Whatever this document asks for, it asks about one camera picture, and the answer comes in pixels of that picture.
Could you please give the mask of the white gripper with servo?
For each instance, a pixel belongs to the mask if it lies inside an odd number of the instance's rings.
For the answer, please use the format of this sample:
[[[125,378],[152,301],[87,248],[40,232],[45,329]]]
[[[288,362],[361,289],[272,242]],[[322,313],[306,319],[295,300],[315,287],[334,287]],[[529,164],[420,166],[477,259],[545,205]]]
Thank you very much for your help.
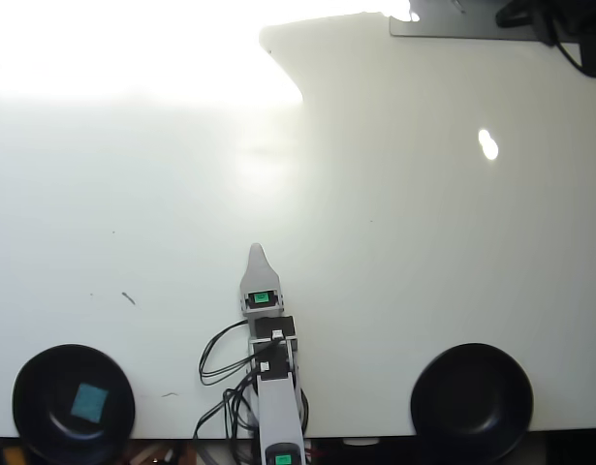
[[[250,246],[246,273],[239,286],[240,304],[244,316],[255,312],[283,312],[280,279],[273,272],[260,243]]]

